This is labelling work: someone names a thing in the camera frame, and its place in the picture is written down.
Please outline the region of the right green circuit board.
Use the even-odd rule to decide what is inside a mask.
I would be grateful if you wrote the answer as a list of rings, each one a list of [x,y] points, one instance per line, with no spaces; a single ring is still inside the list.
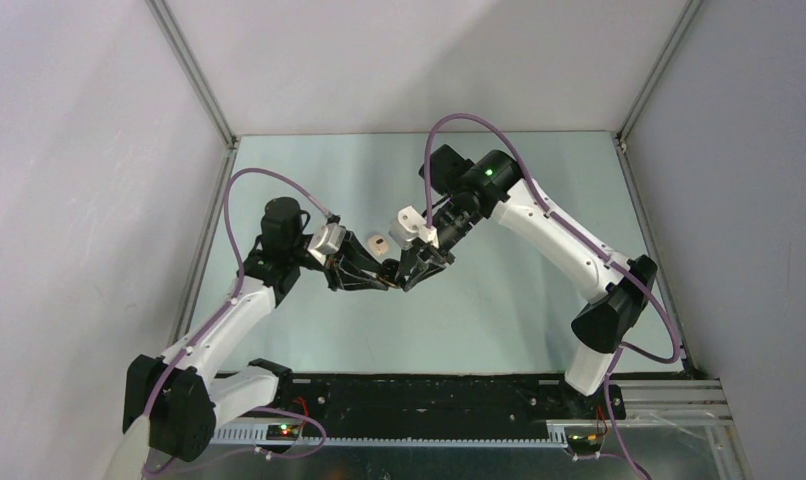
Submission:
[[[605,439],[605,434],[571,435],[567,443],[571,447],[579,445],[581,448],[590,448],[592,445],[602,444]]]

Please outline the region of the left green circuit board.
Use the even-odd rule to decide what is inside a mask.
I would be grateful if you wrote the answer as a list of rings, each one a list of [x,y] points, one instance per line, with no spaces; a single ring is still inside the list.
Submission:
[[[302,433],[300,424],[270,424],[265,434],[265,440],[273,441],[297,441]]]

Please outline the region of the aluminium frame post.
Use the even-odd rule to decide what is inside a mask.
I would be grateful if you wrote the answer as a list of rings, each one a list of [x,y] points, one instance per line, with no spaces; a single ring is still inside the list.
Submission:
[[[210,119],[218,137],[229,149],[236,144],[236,134],[229,125],[226,115],[218,102],[215,92],[197,60],[193,49],[184,34],[168,1],[146,0],[154,20],[171,48],[180,68]]]
[[[622,152],[627,151],[629,137],[635,130],[646,105],[651,100],[703,6],[703,0],[688,0],[679,13],[674,26],[667,35],[648,74],[641,84],[638,94],[631,103],[620,128],[616,132],[615,138],[617,139],[617,145]]]

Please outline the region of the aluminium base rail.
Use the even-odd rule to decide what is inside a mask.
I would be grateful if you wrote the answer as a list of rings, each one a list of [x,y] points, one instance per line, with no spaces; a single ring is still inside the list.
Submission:
[[[718,380],[616,380],[629,426],[696,427],[732,425]]]

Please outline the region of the black glossy earbud charging case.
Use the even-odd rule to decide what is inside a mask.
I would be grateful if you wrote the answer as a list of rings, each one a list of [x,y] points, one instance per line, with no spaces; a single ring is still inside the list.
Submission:
[[[400,285],[397,280],[400,262],[395,259],[385,259],[380,266],[377,273],[377,278],[390,288],[399,289]]]

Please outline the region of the left aluminium frame post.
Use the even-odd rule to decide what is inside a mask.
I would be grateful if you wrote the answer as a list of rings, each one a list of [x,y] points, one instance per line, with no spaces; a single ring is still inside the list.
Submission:
[[[229,125],[226,115],[218,102],[215,92],[197,60],[193,49],[184,34],[168,1],[146,0],[154,20],[171,48],[180,68],[210,119],[218,137],[229,149],[236,144],[236,134]]]

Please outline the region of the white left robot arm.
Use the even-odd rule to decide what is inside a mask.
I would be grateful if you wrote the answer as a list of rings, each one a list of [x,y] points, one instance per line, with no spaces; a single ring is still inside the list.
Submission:
[[[381,263],[337,217],[307,234],[305,214],[294,198],[269,201],[224,303],[162,354],[132,362],[117,453],[134,470],[152,449],[186,462],[196,459],[217,429],[258,407],[276,417],[291,411],[295,390],[280,380],[285,369],[253,361],[229,377],[218,373],[245,335],[280,306],[303,270],[322,273],[333,291],[388,290],[379,278]]]

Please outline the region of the green circuit board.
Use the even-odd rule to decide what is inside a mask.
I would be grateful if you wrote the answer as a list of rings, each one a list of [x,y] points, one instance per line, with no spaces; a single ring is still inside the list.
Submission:
[[[302,433],[300,424],[270,424],[265,434],[265,440],[273,441],[297,441]]]
[[[592,445],[602,444],[605,439],[605,434],[571,435],[567,443],[571,447],[579,445],[581,448],[590,448]]]

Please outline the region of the right aluminium frame post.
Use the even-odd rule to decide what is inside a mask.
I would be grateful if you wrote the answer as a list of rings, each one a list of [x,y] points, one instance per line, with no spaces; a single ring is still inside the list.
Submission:
[[[627,151],[629,137],[635,130],[646,105],[651,100],[703,6],[703,0],[688,0],[679,13],[674,26],[667,35],[648,74],[641,84],[638,94],[631,103],[620,128],[616,132],[615,138],[617,139],[617,145],[622,152]]]

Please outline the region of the beige square earbud case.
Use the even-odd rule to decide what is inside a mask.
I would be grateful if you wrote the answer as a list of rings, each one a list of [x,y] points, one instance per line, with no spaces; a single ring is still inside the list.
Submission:
[[[381,234],[373,234],[366,240],[368,251],[375,257],[383,257],[390,250],[389,242]]]

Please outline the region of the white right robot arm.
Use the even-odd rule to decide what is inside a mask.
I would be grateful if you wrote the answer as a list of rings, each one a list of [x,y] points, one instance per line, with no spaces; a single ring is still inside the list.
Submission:
[[[599,388],[623,337],[649,303],[658,271],[646,255],[629,258],[607,246],[528,182],[521,165],[500,150],[478,162],[448,145],[430,156],[422,178],[444,202],[433,214],[407,206],[389,235],[401,258],[389,280],[405,291],[449,266],[452,248],[482,220],[492,220],[528,241],[579,291],[586,305],[571,323],[580,345],[564,374],[564,411],[585,418],[601,403]]]

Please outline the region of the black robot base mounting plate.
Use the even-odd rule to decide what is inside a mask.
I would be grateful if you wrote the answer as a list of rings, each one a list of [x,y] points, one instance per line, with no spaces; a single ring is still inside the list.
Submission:
[[[621,389],[590,396],[559,374],[295,374],[271,407],[319,422],[320,432],[461,435],[531,434],[558,421],[623,420]]]

